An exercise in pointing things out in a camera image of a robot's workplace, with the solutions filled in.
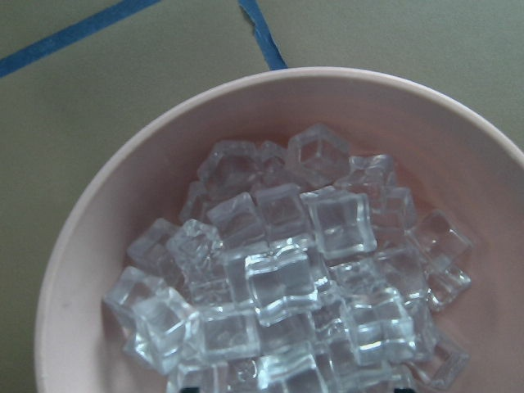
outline blue tape strip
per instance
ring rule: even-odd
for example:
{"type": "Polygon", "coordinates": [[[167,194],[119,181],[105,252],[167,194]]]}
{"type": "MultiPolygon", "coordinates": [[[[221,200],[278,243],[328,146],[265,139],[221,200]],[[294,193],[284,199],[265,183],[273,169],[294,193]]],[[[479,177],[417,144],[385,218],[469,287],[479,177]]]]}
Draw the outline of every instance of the blue tape strip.
{"type": "Polygon", "coordinates": [[[0,78],[113,25],[160,0],[123,0],[0,60],[0,78]]]}
{"type": "Polygon", "coordinates": [[[255,26],[256,42],[259,44],[269,68],[271,70],[287,68],[287,64],[282,59],[277,44],[273,41],[268,24],[265,22],[264,15],[262,15],[256,0],[238,0],[238,4],[240,4],[240,7],[246,12],[255,26]]]}

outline tabletop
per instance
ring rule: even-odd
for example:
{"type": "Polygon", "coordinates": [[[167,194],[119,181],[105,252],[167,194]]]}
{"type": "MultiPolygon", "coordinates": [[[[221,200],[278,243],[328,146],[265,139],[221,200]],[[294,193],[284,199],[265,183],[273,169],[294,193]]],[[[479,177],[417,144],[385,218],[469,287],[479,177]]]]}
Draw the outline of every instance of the tabletop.
{"type": "MultiPolygon", "coordinates": [[[[524,147],[521,0],[259,5],[289,67],[411,79],[524,147]]],[[[26,0],[0,2],[0,70],[14,53],[31,54],[24,48],[100,21],[108,9],[116,17],[104,28],[27,64],[11,62],[0,76],[0,391],[36,389],[38,291],[61,226],[95,173],[172,106],[269,69],[237,0],[26,0]]]]}

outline bowl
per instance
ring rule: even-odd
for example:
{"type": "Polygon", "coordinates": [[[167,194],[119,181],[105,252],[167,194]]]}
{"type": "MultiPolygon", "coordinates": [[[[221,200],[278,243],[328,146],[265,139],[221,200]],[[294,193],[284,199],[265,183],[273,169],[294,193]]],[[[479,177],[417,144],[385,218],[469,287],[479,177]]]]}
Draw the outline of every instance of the bowl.
{"type": "Polygon", "coordinates": [[[105,164],[67,219],[38,305],[40,393],[163,392],[165,379],[121,352],[101,298],[126,247],[157,217],[176,220],[187,186],[224,138],[285,143],[322,122],[351,154],[386,152],[419,213],[442,209],[470,237],[472,288],[437,322],[471,355],[450,391],[524,385],[524,154],[458,102],[408,80],[366,70],[272,71],[221,85],[166,112],[105,164]]]}

